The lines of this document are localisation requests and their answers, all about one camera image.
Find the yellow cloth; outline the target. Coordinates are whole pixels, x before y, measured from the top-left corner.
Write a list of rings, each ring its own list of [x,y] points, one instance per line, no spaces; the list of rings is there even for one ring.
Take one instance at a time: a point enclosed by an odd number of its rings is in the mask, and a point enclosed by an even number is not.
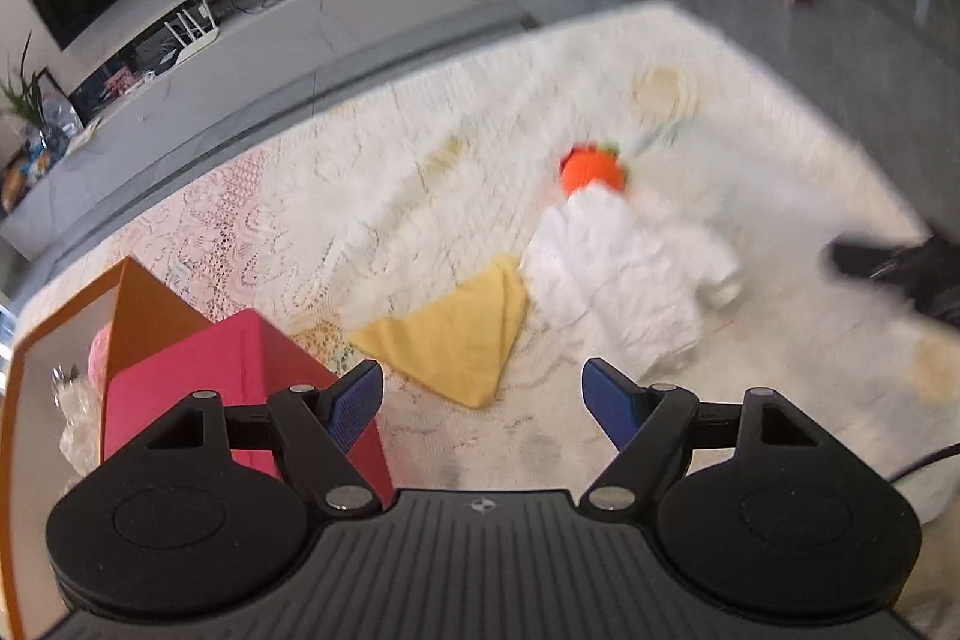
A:
[[[527,287],[516,255],[498,255],[482,273],[405,317],[382,317],[348,335],[431,393],[482,409],[493,403],[527,314]]]

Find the pink white crochet pouch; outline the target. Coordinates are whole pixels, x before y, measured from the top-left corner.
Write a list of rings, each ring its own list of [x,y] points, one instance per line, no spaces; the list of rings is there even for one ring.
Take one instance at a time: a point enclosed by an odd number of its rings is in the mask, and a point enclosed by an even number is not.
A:
[[[98,392],[102,392],[104,385],[106,385],[110,331],[112,331],[112,325],[108,323],[94,335],[86,359],[86,376],[91,386],[96,388]]]

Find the clear plastic bag tissue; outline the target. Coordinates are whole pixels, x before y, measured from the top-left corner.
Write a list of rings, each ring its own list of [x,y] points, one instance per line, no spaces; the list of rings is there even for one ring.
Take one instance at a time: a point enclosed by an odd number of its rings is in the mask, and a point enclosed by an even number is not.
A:
[[[64,418],[59,450],[78,476],[96,470],[101,461],[103,397],[76,365],[55,365],[50,376],[53,401]]]

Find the orange crochet carrot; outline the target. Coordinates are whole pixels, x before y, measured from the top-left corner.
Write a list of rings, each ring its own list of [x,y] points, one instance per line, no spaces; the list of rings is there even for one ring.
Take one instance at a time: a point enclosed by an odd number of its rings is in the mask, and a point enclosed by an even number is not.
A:
[[[574,145],[558,167],[560,187],[567,197],[590,184],[623,193],[628,184],[628,167],[620,161],[620,149],[613,143]]]

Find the red lidded clear container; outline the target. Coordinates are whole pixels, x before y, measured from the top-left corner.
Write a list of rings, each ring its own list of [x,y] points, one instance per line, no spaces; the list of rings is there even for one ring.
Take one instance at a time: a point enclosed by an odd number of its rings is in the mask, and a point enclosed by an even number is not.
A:
[[[208,326],[122,370],[106,383],[103,456],[110,458],[190,393],[212,390],[224,406],[257,406],[297,383],[319,390],[338,377],[254,310]],[[348,459],[382,503],[394,497],[376,424]]]

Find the orange cardboard box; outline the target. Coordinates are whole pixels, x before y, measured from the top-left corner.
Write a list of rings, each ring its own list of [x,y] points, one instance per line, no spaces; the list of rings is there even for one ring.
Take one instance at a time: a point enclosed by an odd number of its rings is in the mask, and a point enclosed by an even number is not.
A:
[[[107,385],[208,325],[128,257],[14,340],[2,416],[3,637],[41,637],[67,612],[47,555],[47,517],[99,464]]]

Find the white lace tablecloth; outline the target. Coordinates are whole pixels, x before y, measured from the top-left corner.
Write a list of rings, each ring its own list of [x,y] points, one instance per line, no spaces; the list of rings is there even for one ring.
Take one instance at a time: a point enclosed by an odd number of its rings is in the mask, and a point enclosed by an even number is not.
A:
[[[524,35],[373,89],[213,169],[102,241],[21,312],[36,325],[133,257],[210,319],[288,335],[405,315],[519,255],[578,142],[628,191],[719,232],[742,292],[669,378],[709,401],[771,386],[879,473],[958,437],[958,341],[825,275],[844,232],[918,239],[874,164],[771,73],[669,3]],[[393,375],[377,420],[400,486],[581,491],[612,455],[560,335],[532,307],[498,396],[470,411]]]

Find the white wifi router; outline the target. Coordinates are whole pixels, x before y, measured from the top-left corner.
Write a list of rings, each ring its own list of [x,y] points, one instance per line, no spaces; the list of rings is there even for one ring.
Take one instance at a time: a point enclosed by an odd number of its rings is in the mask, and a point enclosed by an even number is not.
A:
[[[213,18],[206,0],[190,0],[163,19],[163,26],[174,39],[171,55],[161,58],[163,64],[180,65],[218,39],[220,26]]]

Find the marble tv console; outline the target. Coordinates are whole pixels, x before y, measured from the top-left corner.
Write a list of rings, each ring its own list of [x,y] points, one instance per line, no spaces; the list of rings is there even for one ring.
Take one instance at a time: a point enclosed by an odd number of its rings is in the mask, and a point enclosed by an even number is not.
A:
[[[107,109],[91,140],[55,164],[2,223],[36,259],[163,156],[309,71],[396,35],[506,0],[283,0],[221,28],[197,55]]]

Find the green plant glass vase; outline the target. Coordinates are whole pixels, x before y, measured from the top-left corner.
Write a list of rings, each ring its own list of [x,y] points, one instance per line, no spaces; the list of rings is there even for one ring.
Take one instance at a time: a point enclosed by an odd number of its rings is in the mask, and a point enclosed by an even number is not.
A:
[[[28,68],[31,39],[32,35],[26,37],[18,64],[8,64],[2,94],[14,115],[37,131],[39,142],[58,163],[67,154],[71,140],[85,130],[85,125],[50,71]]]

